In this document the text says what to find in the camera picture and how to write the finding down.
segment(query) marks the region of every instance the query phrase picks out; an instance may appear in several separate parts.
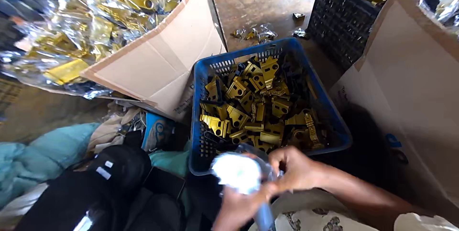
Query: white label patch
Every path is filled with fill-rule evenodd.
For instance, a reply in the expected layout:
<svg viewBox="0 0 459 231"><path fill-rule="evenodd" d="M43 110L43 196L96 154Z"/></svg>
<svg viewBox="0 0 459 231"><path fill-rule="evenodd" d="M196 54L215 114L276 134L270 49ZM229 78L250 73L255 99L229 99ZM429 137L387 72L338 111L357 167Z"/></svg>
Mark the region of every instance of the white label patch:
<svg viewBox="0 0 459 231"><path fill-rule="evenodd" d="M112 168L113 163L110 162L110 161L105 161L105 166L108 167L108 168Z"/></svg>
<svg viewBox="0 0 459 231"><path fill-rule="evenodd" d="M102 177L104 177L106 180L108 180L110 176L112 176L110 173L108 173L105 169L101 167L98 167L95 171L102 175Z"/></svg>

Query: cardboard flap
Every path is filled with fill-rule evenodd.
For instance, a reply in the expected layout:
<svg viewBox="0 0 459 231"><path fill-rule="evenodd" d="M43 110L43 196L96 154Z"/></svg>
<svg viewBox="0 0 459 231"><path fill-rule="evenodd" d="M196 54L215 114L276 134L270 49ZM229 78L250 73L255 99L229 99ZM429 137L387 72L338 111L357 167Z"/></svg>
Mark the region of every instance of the cardboard flap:
<svg viewBox="0 0 459 231"><path fill-rule="evenodd" d="M365 55L330 90L366 108L394 150L415 203L459 223L459 42L416 6L388 0Z"/></svg>

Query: light blue cloth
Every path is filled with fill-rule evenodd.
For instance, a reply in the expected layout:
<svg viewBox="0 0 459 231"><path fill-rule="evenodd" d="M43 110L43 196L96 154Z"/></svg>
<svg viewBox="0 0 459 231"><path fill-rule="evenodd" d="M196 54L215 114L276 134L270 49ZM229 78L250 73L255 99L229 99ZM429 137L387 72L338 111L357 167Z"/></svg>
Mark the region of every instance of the light blue cloth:
<svg viewBox="0 0 459 231"><path fill-rule="evenodd" d="M83 159L89 139L99 125L90 123L58 128L28 146L0 142L0 209Z"/></svg>

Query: fingers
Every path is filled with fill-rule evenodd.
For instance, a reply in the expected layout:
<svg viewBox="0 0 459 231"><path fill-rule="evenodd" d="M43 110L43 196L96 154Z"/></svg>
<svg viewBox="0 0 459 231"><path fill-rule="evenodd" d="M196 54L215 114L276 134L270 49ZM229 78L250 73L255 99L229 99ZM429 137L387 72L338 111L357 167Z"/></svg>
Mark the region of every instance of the fingers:
<svg viewBox="0 0 459 231"><path fill-rule="evenodd" d="M268 202L274 194L278 193L277 185L274 182L265 183L258 191L253 199L252 203L254 203L257 207L265 202Z"/></svg>

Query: person's arm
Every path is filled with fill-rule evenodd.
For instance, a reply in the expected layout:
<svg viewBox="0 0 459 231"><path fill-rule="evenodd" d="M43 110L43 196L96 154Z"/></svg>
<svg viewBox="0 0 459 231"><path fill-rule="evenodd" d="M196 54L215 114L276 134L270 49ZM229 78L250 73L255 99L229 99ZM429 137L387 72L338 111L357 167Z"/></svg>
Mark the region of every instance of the person's arm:
<svg viewBox="0 0 459 231"><path fill-rule="evenodd" d="M381 231L392 231L400 214L414 210L403 199L339 169L313 161L294 146L273 151L269 161L275 171L285 165L285 175L276 181L279 192L322 188L365 223Z"/></svg>

